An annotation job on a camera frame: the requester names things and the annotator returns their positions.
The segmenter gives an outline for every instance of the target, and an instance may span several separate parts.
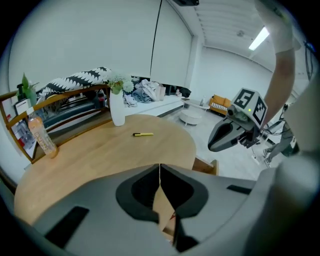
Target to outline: wooden table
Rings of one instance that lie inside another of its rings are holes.
[[[133,137],[133,133],[154,136]],[[14,213],[32,225],[46,209],[88,181],[155,163],[191,170],[195,157],[193,139],[177,124],[145,114],[126,116],[123,126],[105,123],[61,145],[55,158],[44,156],[35,162],[17,186]],[[174,210],[161,187],[153,209],[163,230]]]

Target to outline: floor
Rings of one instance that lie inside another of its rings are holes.
[[[267,169],[264,163],[263,149],[271,147],[268,142],[245,148],[237,144],[220,152],[212,152],[208,149],[208,139],[213,127],[223,118],[208,111],[203,111],[201,123],[197,125],[185,123],[179,119],[181,109],[172,112],[163,118],[174,122],[184,128],[192,136],[196,145],[196,156],[211,163],[214,159],[219,162],[219,176],[237,179],[257,180],[261,171]],[[270,167],[277,167],[286,157],[282,154],[273,158]]]

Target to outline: green plant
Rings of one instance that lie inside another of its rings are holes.
[[[113,94],[118,95],[121,90],[124,90],[127,93],[132,92],[134,89],[134,84],[131,82],[132,78],[130,75],[119,74],[112,72],[105,82],[111,88]]]

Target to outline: white round table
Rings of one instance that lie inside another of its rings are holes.
[[[203,110],[208,110],[210,107],[207,104],[200,106],[200,102],[194,99],[181,99],[183,103],[189,105],[188,109],[181,110],[179,118],[184,121],[185,125],[197,125],[202,120]]]

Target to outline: plastic bottle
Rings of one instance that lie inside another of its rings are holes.
[[[36,114],[33,107],[30,107],[26,114],[29,116],[28,127],[33,137],[39,143],[44,153],[50,158],[54,158],[59,150],[57,146],[50,139],[42,119]]]

